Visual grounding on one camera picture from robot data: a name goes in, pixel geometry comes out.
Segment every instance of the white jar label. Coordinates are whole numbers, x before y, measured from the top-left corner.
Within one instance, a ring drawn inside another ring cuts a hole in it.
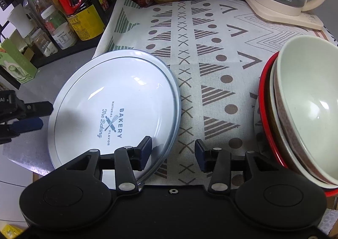
[[[69,27],[69,24],[65,22],[54,31],[53,38],[60,48],[64,50],[75,43],[76,34]]]
[[[52,42],[50,42],[45,49],[44,55],[50,56],[51,54],[57,53],[57,52],[58,52],[58,49],[56,48],[56,46]]]

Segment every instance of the jar with white lid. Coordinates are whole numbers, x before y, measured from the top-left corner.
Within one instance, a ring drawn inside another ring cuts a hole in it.
[[[64,50],[77,42],[76,33],[54,6],[43,11],[41,17],[45,20],[46,28],[61,49]]]
[[[42,29],[35,31],[31,38],[33,43],[38,47],[44,56],[50,56],[51,54],[57,53],[59,51]]]

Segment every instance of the stack of bowls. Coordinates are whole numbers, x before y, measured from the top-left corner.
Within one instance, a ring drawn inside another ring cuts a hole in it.
[[[319,37],[288,40],[259,83],[264,132],[276,160],[338,194],[338,48]]]

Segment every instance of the red bowl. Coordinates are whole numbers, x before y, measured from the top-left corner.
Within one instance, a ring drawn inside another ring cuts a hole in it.
[[[276,52],[271,58],[266,62],[261,79],[259,80],[259,87],[258,87],[258,103],[259,103],[259,111],[261,115],[263,129],[268,140],[268,143],[271,147],[273,155],[276,158],[276,161],[281,164],[283,167],[288,168],[287,164],[285,163],[284,159],[279,152],[277,145],[273,139],[273,134],[271,132],[271,128],[267,118],[267,111],[266,111],[266,102],[265,102],[265,89],[269,87],[269,84],[266,83],[267,76],[270,76],[270,71],[273,66],[274,61],[278,56],[278,52]],[[338,188],[336,189],[323,189],[325,192],[326,197],[334,196],[338,194]]]

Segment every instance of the gray countertop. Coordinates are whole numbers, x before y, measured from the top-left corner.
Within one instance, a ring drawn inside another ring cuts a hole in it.
[[[52,104],[62,86],[81,66],[90,61],[96,48],[82,51],[41,67],[35,78],[16,92],[25,103],[49,101]],[[46,175],[54,170],[47,146],[49,117],[41,118],[44,126],[39,131],[23,133],[4,144],[3,155],[35,173]]]

